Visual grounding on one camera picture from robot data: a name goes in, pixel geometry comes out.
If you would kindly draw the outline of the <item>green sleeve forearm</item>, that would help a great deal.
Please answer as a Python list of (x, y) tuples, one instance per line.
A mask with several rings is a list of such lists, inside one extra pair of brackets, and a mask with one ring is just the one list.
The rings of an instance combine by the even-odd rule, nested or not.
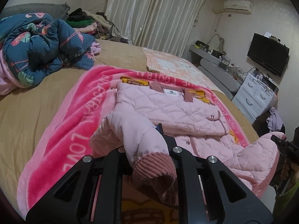
[(296, 181), (296, 184), (287, 192), (285, 192), (284, 195), (277, 195), (276, 201), (273, 209), (273, 216), (274, 218), (277, 218), (288, 206), (291, 199), (295, 195), (295, 192), (298, 190), (298, 181)]

